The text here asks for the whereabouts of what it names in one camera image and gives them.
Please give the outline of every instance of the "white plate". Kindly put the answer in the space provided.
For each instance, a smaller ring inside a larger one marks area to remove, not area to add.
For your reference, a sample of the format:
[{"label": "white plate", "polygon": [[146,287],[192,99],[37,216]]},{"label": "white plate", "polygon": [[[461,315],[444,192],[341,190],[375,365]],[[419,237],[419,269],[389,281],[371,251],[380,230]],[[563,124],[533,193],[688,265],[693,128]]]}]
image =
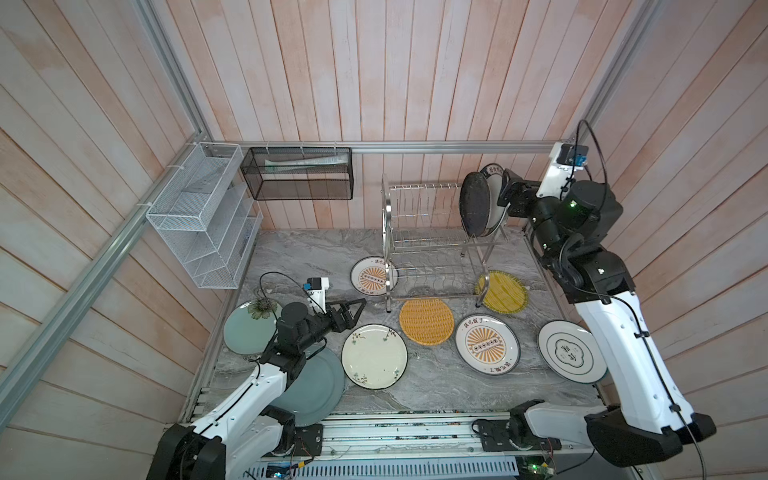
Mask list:
[{"label": "white plate", "polygon": [[408,349],[402,337],[388,326],[363,325],[346,337],[341,363],[355,384],[364,389],[385,389],[405,372]]},{"label": "white plate", "polygon": [[576,323],[555,320],[544,325],[538,349],[555,372],[573,382],[595,383],[608,370],[592,334]]},{"label": "white plate", "polygon": [[491,191],[491,209],[488,214],[488,222],[485,225],[485,232],[483,236],[489,235],[492,232],[492,228],[496,226],[498,221],[504,216],[506,207],[500,207],[496,204],[498,201],[498,195],[502,191],[502,175],[504,169],[499,164],[485,165],[480,173],[485,175],[485,180],[488,181],[488,189]]},{"label": "white plate", "polygon": [[473,369],[489,375],[509,372],[520,359],[520,345],[506,323],[488,315],[471,315],[456,327],[458,354]]},{"label": "white plate", "polygon": [[[394,287],[397,285],[397,269],[391,263],[389,269]],[[368,257],[355,263],[349,277],[355,289],[363,295],[381,296],[386,293],[386,271],[382,257]]]}]

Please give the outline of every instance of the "light blue plate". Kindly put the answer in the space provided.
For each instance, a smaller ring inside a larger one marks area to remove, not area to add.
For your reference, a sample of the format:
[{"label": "light blue plate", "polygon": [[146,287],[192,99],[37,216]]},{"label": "light blue plate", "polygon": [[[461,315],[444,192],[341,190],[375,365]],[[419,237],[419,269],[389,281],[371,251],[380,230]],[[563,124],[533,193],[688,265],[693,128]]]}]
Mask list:
[{"label": "light blue plate", "polygon": [[[224,343],[228,349],[240,355],[262,353],[275,333],[275,317],[254,319],[248,313],[250,304],[245,302],[238,306],[224,324]],[[278,316],[282,310],[282,307],[277,307]]]},{"label": "light blue plate", "polygon": [[[318,347],[310,347],[306,354],[310,355]],[[339,357],[326,348],[306,363],[299,378],[271,405],[292,412],[297,427],[313,425],[338,405],[344,393],[344,381]]]}]

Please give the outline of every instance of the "ceramic plate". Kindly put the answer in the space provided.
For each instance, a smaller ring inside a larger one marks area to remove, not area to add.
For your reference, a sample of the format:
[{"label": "ceramic plate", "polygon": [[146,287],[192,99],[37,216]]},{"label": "ceramic plate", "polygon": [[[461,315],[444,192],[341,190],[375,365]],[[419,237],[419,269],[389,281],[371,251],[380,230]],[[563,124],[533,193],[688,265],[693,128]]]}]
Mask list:
[{"label": "ceramic plate", "polygon": [[[394,285],[397,285],[397,269],[389,264]],[[382,257],[368,257],[355,263],[350,274],[352,285],[358,292],[368,296],[381,296],[386,293],[386,271]]]},{"label": "ceramic plate", "polygon": [[488,164],[480,170],[480,173],[485,175],[485,179],[488,181],[488,189],[491,191],[491,213],[488,215],[488,223],[485,225],[485,232],[483,233],[483,236],[485,236],[493,232],[493,227],[504,216],[506,210],[505,207],[500,207],[496,204],[498,195],[502,191],[504,169],[499,164]]},{"label": "ceramic plate", "polygon": [[520,345],[506,323],[488,315],[471,315],[456,327],[458,354],[473,369],[501,375],[520,359]]},{"label": "ceramic plate", "polygon": [[341,363],[355,384],[364,389],[385,389],[405,372],[408,350],[402,337],[388,326],[364,325],[346,337]]},{"label": "ceramic plate", "polygon": [[240,355],[262,353],[275,333],[275,317],[254,319],[248,313],[251,302],[238,306],[224,324],[224,343]]},{"label": "ceramic plate", "polygon": [[555,320],[544,325],[538,349],[555,372],[573,382],[592,384],[607,373],[598,343],[576,323]]},{"label": "ceramic plate", "polygon": [[[318,346],[310,347],[311,355]],[[296,426],[306,427],[326,418],[344,393],[344,369],[339,357],[329,349],[307,361],[299,378],[271,405],[292,412]]]}]

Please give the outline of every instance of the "metal rail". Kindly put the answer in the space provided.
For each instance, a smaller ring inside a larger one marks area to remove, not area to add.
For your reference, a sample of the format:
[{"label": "metal rail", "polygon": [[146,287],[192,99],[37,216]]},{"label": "metal rail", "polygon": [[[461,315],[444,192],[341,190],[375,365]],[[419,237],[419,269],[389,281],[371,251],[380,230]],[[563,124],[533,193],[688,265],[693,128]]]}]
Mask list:
[{"label": "metal rail", "polygon": [[[589,102],[589,108],[584,114],[584,118],[592,125],[597,125],[600,116],[605,111],[608,102],[613,97],[616,88],[621,80],[626,76],[632,61],[637,56],[648,32],[654,23],[661,17],[665,2],[662,0],[645,0],[640,7],[637,17],[632,22],[632,26],[627,32],[618,52],[611,61],[611,66],[603,77],[600,86],[594,93],[594,97]],[[581,143],[588,134],[586,129],[582,129],[578,140]],[[576,129],[570,137],[571,141],[576,139]]]},{"label": "metal rail", "polygon": [[[193,143],[204,134],[188,140],[188,145],[176,156],[173,165],[184,161]],[[104,245],[80,276],[73,287],[62,297],[35,330],[8,369],[0,376],[0,432],[8,425],[31,393],[45,370],[61,350],[67,339],[78,327],[101,291],[107,286],[114,272],[131,252],[147,226],[147,210],[157,198],[176,169],[168,168],[155,181],[141,202],[134,207],[120,225],[110,242]]]},{"label": "metal rail", "polygon": [[250,147],[346,147],[353,154],[548,154],[554,141],[241,141]]}]

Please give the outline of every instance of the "plate rim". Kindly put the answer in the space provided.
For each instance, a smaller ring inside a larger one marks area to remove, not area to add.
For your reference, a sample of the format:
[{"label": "plate rim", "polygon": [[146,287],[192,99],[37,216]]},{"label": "plate rim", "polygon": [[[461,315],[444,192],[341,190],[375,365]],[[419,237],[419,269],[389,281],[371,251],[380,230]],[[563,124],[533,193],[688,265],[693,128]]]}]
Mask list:
[{"label": "plate rim", "polygon": [[[339,358],[339,357],[338,357],[338,356],[337,356],[337,355],[336,355],[336,354],[335,354],[335,353],[334,353],[334,352],[333,352],[331,349],[329,349],[329,348],[326,348],[326,347],[323,347],[321,350],[328,350],[328,353],[329,353],[329,354],[331,354],[331,355],[333,355],[333,356],[336,358],[336,360],[338,360],[338,361],[339,361],[339,365],[341,366],[341,370],[342,370],[342,372],[344,372],[344,365],[341,363],[341,359],[340,359],[340,358]],[[344,396],[344,381],[343,381],[343,379],[344,379],[344,376],[340,376],[339,378],[341,379],[341,386],[340,386],[340,389],[341,389],[341,396],[339,397],[339,402],[340,402],[340,401],[341,401],[341,398]],[[277,397],[277,399],[274,399],[272,402],[270,402],[270,405],[272,405],[272,403],[273,403],[273,402],[275,402],[276,400],[278,400],[279,398],[280,398],[280,397]],[[331,411],[328,413],[328,415],[330,415],[331,413],[333,413],[333,409],[335,409],[335,408],[336,408],[336,406],[337,406],[337,405],[339,405],[339,402],[336,402],[336,404],[335,404],[335,405],[334,405],[334,406],[331,408]],[[325,419],[325,418],[326,418],[328,415],[325,415],[325,416],[324,416],[322,419],[318,420],[317,422],[321,422],[321,421],[322,421],[323,419]]]},{"label": "plate rim", "polygon": [[[569,379],[564,374],[562,374],[559,371],[557,371],[556,369],[552,368],[552,365],[550,364],[549,361],[547,361],[547,357],[544,355],[544,352],[541,351],[541,331],[544,330],[544,327],[546,327],[550,323],[555,323],[555,322],[566,322],[566,323],[570,323],[571,325],[574,325],[574,326],[579,326],[577,323],[569,322],[569,321],[563,320],[563,319],[551,320],[551,321],[546,322],[544,325],[541,326],[541,328],[538,331],[538,335],[536,336],[536,347],[538,348],[539,355],[541,355],[541,357],[547,363],[547,366],[549,366],[549,369],[552,370],[553,372],[557,373],[561,378],[566,379],[569,382],[580,383],[582,385],[594,385],[595,383],[598,383],[602,379],[604,379],[608,375],[608,364],[605,362],[605,357],[603,357],[603,353],[600,351],[600,347],[599,346],[598,346],[598,353],[600,353],[600,357],[603,359],[603,363],[605,364],[605,373],[603,373],[603,376],[600,377],[599,379],[595,380],[594,382],[579,382],[578,380]],[[592,332],[589,332],[586,329],[584,331],[589,333],[590,335],[592,335],[592,338],[594,338],[594,334]],[[590,354],[592,355],[592,358],[594,358],[594,353],[591,350],[590,350]]]},{"label": "plate rim", "polygon": [[[369,256],[369,257],[363,257],[363,258],[361,258],[360,260],[357,260],[357,261],[355,262],[355,264],[354,264],[354,265],[352,265],[352,268],[351,268],[351,269],[349,269],[349,281],[350,281],[350,283],[352,284],[352,288],[354,288],[355,290],[357,290],[357,292],[358,292],[358,293],[360,293],[361,295],[365,295],[365,296],[385,296],[385,295],[386,295],[386,288],[384,289],[384,290],[385,290],[385,291],[384,291],[384,293],[380,293],[380,294],[378,294],[378,295],[372,295],[372,294],[370,294],[370,293],[361,292],[361,291],[360,291],[360,290],[357,288],[357,286],[355,286],[355,280],[354,280],[354,279],[353,279],[353,277],[352,277],[352,272],[354,272],[354,271],[355,271],[355,267],[356,267],[356,266],[358,266],[358,264],[359,264],[360,262],[362,262],[362,261],[364,261],[364,260],[368,260],[369,258],[380,258],[380,259],[384,260],[384,257],[380,257],[380,256],[378,256],[378,255],[371,255],[371,256]],[[397,279],[398,279],[399,277],[398,277],[398,275],[397,275],[397,269],[395,268],[395,265],[394,265],[394,264],[393,264],[391,261],[389,262],[389,264],[390,264],[390,265],[392,265],[392,269],[395,271],[395,282],[394,282],[394,285],[392,285],[392,288],[394,288],[394,286],[395,286],[395,285],[397,285]]]},{"label": "plate rim", "polygon": [[[488,171],[487,171],[486,169],[487,169],[488,167],[490,167],[491,165],[495,165],[495,166],[499,167],[499,169],[501,169],[501,171],[502,171],[502,172],[504,172],[504,168],[503,168],[501,165],[497,164],[496,162],[491,162],[490,164],[487,164],[487,165],[485,165],[483,168],[481,168],[481,169],[480,169],[480,173],[481,173],[481,174],[483,174],[483,175],[485,176],[485,180],[486,180],[486,181],[488,181],[488,179],[489,179],[489,178],[490,178],[492,175],[498,175],[498,176],[500,176],[500,177],[502,177],[502,178],[503,178],[503,177],[504,177],[504,175],[503,175],[503,174],[497,174],[497,173],[492,173],[492,174],[490,174],[490,173],[488,173]],[[490,209],[489,209],[489,211],[488,211],[488,222],[489,222],[489,221],[491,221],[491,212],[493,211],[493,208],[494,208],[494,207],[498,207],[498,205],[495,205],[495,204],[493,203],[493,200],[491,200],[491,208],[490,208]],[[491,233],[495,232],[495,230],[492,230],[490,227],[488,227],[488,222],[486,222],[486,223],[485,223],[485,230],[483,230],[483,233],[480,235],[480,237],[487,237],[487,236],[488,236],[488,235],[490,235]]]},{"label": "plate rim", "polygon": [[[402,341],[402,345],[403,345],[403,346],[406,348],[406,365],[402,367],[402,373],[400,374],[400,376],[399,376],[399,377],[397,377],[397,379],[396,379],[394,382],[390,383],[389,385],[387,385],[387,386],[383,386],[383,387],[379,387],[378,389],[372,389],[372,388],[370,388],[370,387],[367,387],[367,386],[364,386],[364,385],[360,385],[358,382],[356,382],[356,381],[355,381],[355,380],[354,380],[354,379],[353,379],[351,376],[349,376],[349,373],[347,373],[347,372],[346,372],[346,368],[344,368],[344,360],[343,360],[343,355],[344,355],[344,347],[346,346],[346,341],[347,341],[347,340],[348,340],[348,339],[349,339],[349,338],[352,336],[352,334],[353,334],[354,332],[358,331],[359,329],[362,329],[363,327],[366,327],[366,326],[371,326],[371,325],[385,326],[386,328],[388,328],[388,329],[392,330],[393,332],[397,333],[397,336],[398,336],[398,338],[400,338],[400,340]],[[393,328],[392,328],[391,326],[389,326],[389,325],[384,325],[383,323],[367,323],[367,324],[365,324],[365,325],[361,325],[361,326],[357,327],[356,329],[354,329],[354,330],[353,330],[352,332],[350,332],[350,333],[349,333],[349,335],[348,335],[348,336],[346,336],[346,338],[344,339],[344,344],[343,344],[343,345],[342,345],[342,347],[341,347],[341,355],[342,355],[342,358],[339,358],[339,361],[341,362],[341,369],[342,369],[342,370],[344,370],[344,375],[346,376],[346,378],[348,378],[350,382],[354,383],[355,385],[357,385],[357,386],[358,386],[358,387],[360,387],[361,389],[366,389],[366,390],[384,390],[384,389],[388,389],[389,387],[391,387],[391,386],[395,385],[397,382],[399,382],[399,381],[400,381],[400,379],[402,378],[402,376],[406,374],[406,370],[408,369],[408,356],[409,356],[409,351],[408,351],[408,344],[406,344],[406,341],[405,341],[405,340],[402,338],[402,336],[403,336],[403,334],[402,334],[402,333],[398,333],[398,331],[397,331],[397,330],[393,329]]]},{"label": "plate rim", "polygon": [[[512,338],[514,338],[514,339],[515,339],[515,344],[517,344],[517,346],[518,346],[518,358],[517,358],[517,359],[515,359],[515,363],[512,363],[512,366],[511,366],[511,367],[509,367],[509,370],[507,370],[506,372],[502,372],[502,373],[488,373],[488,372],[484,372],[484,371],[482,371],[482,370],[478,370],[478,369],[476,369],[474,366],[470,365],[470,363],[469,363],[469,362],[467,362],[467,361],[466,361],[466,359],[464,358],[464,356],[462,355],[462,353],[461,353],[461,350],[460,350],[460,348],[458,347],[458,328],[459,328],[459,327],[462,325],[462,322],[464,322],[464,321],[465,321],[465,320],[467,320],[468,318],[472,318],[473,316],[487,316],[487,317],[489,317],[489,318],[492,318],[492,319],[494,319],[494,320],[498,321],[499,323],[501,323],[502,325],[504,325],[505,327],[507,327],[507,329],[508,329],[508,330],[510,331],[510,333],[512,334]],[[462,360],[464,360],[464,363],[465,363],[465,364],[466,364],[466,365],[467,365],[469,368],[471,368],[471,369],[475,370],[476,372],[480,372],[480,373],[482,373],[483,375],[487,375],[487,376],[502,376],[502,375],[505,375],[505,374],[507,374],[507,373],[510,373],[512,370],[514,370],[514,369],[515,369],[515,367],[518,365],[518,363],[520,363],[520,356],[521,356],[521,354],[522,354],[522,348],[520,347],[520,340],[518,340],[518,336],[517,336],[517,335],[515,335],[515,332],[514,332],[514,331],[512,331],[512,327],[510,327],[509,325],[507,325],[507,323],[506,323],[506,322],[504,322],[503,320],[500,320],[500,319],[498,319],[498,318],[496,318],[496,317],[494,317],[494,316],[491,316],[491,315],[485,315],[485,314],[483,314],[483,313],[473,313],[472,315],[467,315],[466,317],[464,317],[464,318],[463,318],[463,319],[462,319],[462,320],[461,320],[461,321],[460,321],[460,322],[459,322],[459,323],[456,325],[456,328],[454,329],[454,333],[453,333],[453,336],[454,336],[454,342],[453,342],[453,344],[454,344],[454,345],[455,345],[455,347],[456,347],[456,351],[458,352],[458,356],[459,356],[459,357],[461,357],[461,359],[462,359]]]},{"label": "plate rim", "polygon": [[[494,313],[498,313],[499,315],[506,315],[506,316],[515,315],[516,313],[520,313],[523,310],[527,309],[528,308],[528,304],[531,302],[531,296],[528,294],[528,289],[525,288],[525,285],[523,284],[522,280],[520,280],[519,278],[517,278],[516,276],[512,275],[509,272],[505,272],[504,270],[499,270],[499,269],[488,269],[488,278],[490,278],[491,272],[503,273],[504,275],[508,275],[508,276],[512,277],[512,279],[514,279],[517,283],[519,283],[520,287],[523,290],[523,293],[525,293],[525,304],[523,306],[521,306],[520,309],[518,309],[518,310],[516,310],[514,312],[511,312],[511,313],[499,312],[498,310],[495,310],[495,309],[491,308],[490,306],[485,304],[485,298],[482,301],[482,305],[485,308],[487,308],[488,310],[491,310]],[[479,284],[480,284],[480,278],[482,278],[482,277],[478,278],[478,282],[476,283],[477,286],[479,286]]]}]

